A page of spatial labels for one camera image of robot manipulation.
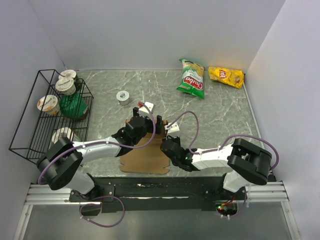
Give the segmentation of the brown cardboard box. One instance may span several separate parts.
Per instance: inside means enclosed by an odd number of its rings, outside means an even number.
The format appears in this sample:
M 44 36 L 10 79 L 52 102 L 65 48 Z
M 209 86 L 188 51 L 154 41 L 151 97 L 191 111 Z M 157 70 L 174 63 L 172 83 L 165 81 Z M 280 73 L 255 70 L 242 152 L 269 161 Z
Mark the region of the brown cardboard box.
M 143 148 L 133 149 L 120 157 L 119 170 L 125 173 L 164 175 L 169 172 L 170 159 L 161 151 L 165 129 L 156 134 L 151 143 Z

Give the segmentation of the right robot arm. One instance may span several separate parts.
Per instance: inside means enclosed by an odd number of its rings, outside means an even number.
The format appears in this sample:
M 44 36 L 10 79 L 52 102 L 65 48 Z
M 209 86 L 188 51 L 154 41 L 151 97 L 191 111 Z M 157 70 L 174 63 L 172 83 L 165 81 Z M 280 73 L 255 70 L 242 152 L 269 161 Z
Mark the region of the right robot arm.
M 268 182 L 272 154 L 241 137 L 231 144 L 212 149 L 186 149 L 181 146 L 179 137 L 168 137 L 162 141 L 160 150 L 174 166 L 186 172 L 231 168 L 218 187 L 219 195 L 226 200 L 246 185 L 264 186 Z

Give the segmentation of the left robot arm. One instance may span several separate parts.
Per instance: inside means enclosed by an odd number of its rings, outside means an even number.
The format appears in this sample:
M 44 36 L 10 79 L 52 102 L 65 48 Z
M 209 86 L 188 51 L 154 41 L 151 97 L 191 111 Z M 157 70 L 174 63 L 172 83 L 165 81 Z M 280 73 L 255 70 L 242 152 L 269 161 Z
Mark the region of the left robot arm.
M 88 173 L 80 170 L 82 164 L 105 157 L 120 157 L 139 148 L 139 141 L 150 133 L 161 133 L 161 125 L 153 116 L 155 105 L 141 102 L 133 109 L 133 116 L 115 134 L 93 141 L 59 139 L 36 163 L 40 176 L 38 184 L 49 185 L 55 191 L 63 187 L 81 193 L 87 201 L 94 201 L 99 188 Z

